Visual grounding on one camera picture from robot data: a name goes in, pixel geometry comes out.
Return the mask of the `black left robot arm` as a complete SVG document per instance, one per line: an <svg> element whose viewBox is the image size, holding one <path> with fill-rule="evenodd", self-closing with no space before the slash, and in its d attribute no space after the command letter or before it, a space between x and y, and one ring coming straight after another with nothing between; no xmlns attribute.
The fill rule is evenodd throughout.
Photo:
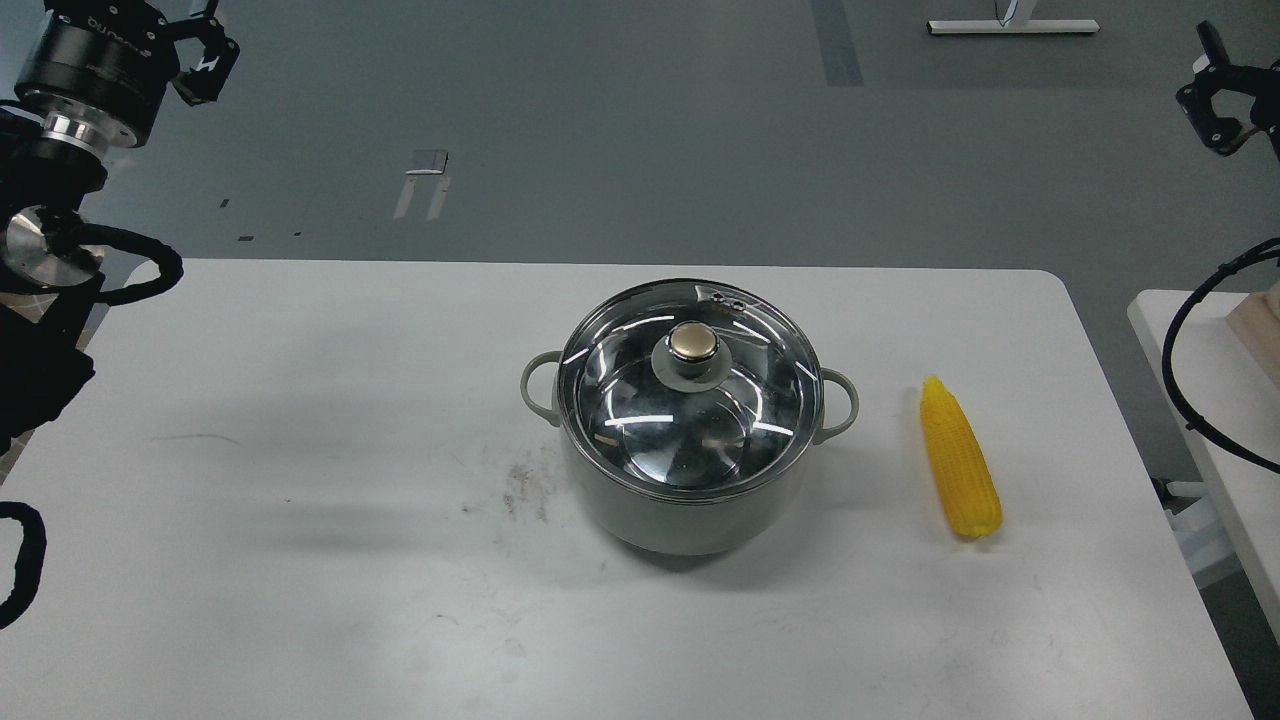
<svg viewBox="0 0 1280 720"><path fill-rule="evenodd" d="M3 309L3 448L59 418L93 377L78 348L93 307L174 288L180 255L87 222L113 149L147 143L169 88L215 101L239 45L215 1L169 19L147 1L47 1L38 40L3 100L3 293L51 296L36 320Z"/></svg>

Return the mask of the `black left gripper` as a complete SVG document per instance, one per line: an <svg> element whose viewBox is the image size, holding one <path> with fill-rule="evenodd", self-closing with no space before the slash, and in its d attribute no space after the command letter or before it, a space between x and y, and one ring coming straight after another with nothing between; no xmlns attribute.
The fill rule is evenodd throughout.
<svg viewBox="0 0 1280 720"><path fill-rule="evenodd" d="M241 54L215 1L177 19L148 1L44 5L14 86L19 108L93 123L116 147L148 142L168 88L191 106L216 101Z"/></svg>

